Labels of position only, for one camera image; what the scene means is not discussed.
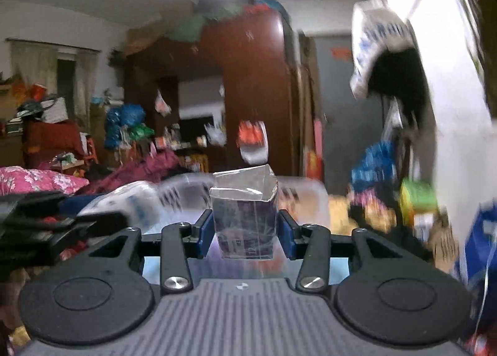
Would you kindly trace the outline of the yellow patterned blanket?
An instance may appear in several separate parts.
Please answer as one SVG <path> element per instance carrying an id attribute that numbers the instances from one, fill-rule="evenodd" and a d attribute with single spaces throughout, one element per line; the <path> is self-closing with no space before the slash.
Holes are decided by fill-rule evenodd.
<path id="1" fill-rule="evenodd" d="M 355 228 L 389 233 L 397 225 L 395 210 L 387 207 L 372 190 L 329 196 L 331 232 L 350 236 Z"/>

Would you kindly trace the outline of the green yellow box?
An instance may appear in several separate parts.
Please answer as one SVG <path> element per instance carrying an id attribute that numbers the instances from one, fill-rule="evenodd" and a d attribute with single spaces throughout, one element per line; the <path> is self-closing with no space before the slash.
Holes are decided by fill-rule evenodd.
<path id="1" fill-rule="evenodd" d="M 405 219 L 420 212 L 430 212 L 438 208 L 432 187 L 422 181 L 405 179 L 400 188 L 400 209 Z"/>

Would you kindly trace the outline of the clear plastic basket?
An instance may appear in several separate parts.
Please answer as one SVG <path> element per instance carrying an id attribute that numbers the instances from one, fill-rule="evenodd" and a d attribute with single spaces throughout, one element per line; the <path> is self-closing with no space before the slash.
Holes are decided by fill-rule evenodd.
<path id="1" fill-rule="evenodd" d="M 322 183 L 297 177 L 277 179 L 280 209 L 288 210 L 300 224 L 330 226 L 329 196 Z M 154 233 L 174 222 L 195 222 L 211 207 L 213 182 L 209 173 L 185 173 L 159 184 L 136 181 L 96 196 L 77 215 L 121 215 L 130 226 Z"/>

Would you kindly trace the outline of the dark red wooden wardrobe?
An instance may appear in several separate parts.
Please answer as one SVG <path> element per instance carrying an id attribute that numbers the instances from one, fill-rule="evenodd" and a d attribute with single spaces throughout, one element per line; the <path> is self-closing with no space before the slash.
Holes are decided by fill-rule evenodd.
<path id="1" fill-rule="evenodd" d="M 291 27 L 275 10 L 211 23 L 197 43 L 159 38 L 127 56 L 125 100 L 146 111 L 147 123 L 161 132 L 167 121 L 153 114 L 161 93 L 173 109 L 178 87 L 219 74 L 225 88 L 227 144 L 209 153 L 211 171 L 244 167 L 237 146 L 241 121 L 263 121 L 269 140 L 269 164 L 278 175 L 298 173 L 298 91 L 288 63 Z"/>

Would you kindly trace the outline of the orange white hanging bag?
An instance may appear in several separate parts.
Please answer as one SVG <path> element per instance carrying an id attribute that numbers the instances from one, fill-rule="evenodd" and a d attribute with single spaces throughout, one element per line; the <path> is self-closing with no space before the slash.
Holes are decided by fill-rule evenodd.
<path id="1" fill-rule="evenodd" d="M 244 163 L 257 166 L 269 159 L 269 143 L 263 121 L 241 121 L 238 126 L 237 146 Z"/>

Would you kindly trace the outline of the pink floral quilt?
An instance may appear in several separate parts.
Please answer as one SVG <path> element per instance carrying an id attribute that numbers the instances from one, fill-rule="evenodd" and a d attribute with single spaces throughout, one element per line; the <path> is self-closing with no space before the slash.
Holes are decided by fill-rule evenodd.
<path id="1" fill-rule="evenodd" d="M 70 195 L 88 184 L 87 179 L 51 170 L 24 169 L 20 166 L 0 169 L 0 193 L 2 196 L 38 191 L 60 191 Z"/>

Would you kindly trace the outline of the red plaid garment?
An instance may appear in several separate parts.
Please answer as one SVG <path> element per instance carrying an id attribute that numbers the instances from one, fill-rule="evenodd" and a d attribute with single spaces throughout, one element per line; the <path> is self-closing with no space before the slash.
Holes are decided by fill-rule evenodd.
<path id="1" fill-rule="evenodd" d="M 103 179 L 90 182 L 75 195 L 105 194 L 136 181 L 157 184 L 183 170 L 179 158 L 173 151 L 167 149 L 161 153 L 150 154 L 139 161 L 130 161 Z"/>

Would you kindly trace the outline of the blue shopping bag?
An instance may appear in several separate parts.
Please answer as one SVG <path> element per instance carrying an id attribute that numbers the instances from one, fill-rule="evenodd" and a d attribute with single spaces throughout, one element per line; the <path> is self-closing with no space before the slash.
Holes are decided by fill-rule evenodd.
<path id="1" fill-rule="evenodd" d="M 456 271 L 473 296 L 475 330 L 483 332 L 496 323 L 496 200 L 479 206 Z"/>

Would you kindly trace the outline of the grey metal door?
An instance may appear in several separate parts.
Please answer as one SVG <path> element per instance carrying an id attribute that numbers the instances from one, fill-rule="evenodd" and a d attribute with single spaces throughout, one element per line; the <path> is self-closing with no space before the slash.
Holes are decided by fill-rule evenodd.
<path id="1" fill-rule="evenodd" d="M 346 194 L 350 172 L 368 147 L 379 141 L 379 98 L 356 99 L 349 81 L 354 70 L 349 35 L 313 39 L 323 122 L 323 173 L 329 194 Z"/>

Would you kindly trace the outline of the white black hanging jacket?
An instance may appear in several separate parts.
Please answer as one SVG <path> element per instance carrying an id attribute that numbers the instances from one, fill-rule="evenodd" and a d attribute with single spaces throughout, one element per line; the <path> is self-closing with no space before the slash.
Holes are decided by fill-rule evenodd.
<path id="1" fill-rule="evenodd" d="M 408 25 L 381 0 L 360 1 L 352 12 L 351 43 L 349 86 L 355 98 L 394 98 L 408 124 L 421 126 L 428 103 L 426 76 Z"/>

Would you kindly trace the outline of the blue plastic bag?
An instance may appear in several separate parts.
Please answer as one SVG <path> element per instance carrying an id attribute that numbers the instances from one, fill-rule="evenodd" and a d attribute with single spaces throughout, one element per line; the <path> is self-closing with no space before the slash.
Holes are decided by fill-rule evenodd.
<path id="1" fill-rule="evenodd" d="M 354 191 L 368 190 L 377 183 L 396 179 L 395 147 L 391 141 L 379 141 L 365 151 L 361 162 L 350 171 Z"/>

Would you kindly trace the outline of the beige curtains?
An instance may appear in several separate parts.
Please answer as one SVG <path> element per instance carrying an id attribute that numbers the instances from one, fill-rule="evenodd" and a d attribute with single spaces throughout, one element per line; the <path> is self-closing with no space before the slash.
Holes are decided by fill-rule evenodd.
<path id="1" fill-rule="evenodd" d="M 49 94 L 57 92 L 57 64 L 61 48 L 9 38 L 13 74 L 19 74 L 27 84 L 39 83 Z M 84 127 L 90 125 L 90 101 L 96 86 L 99 51 L 76 47 L 72 103 L 74 115 Z"/>

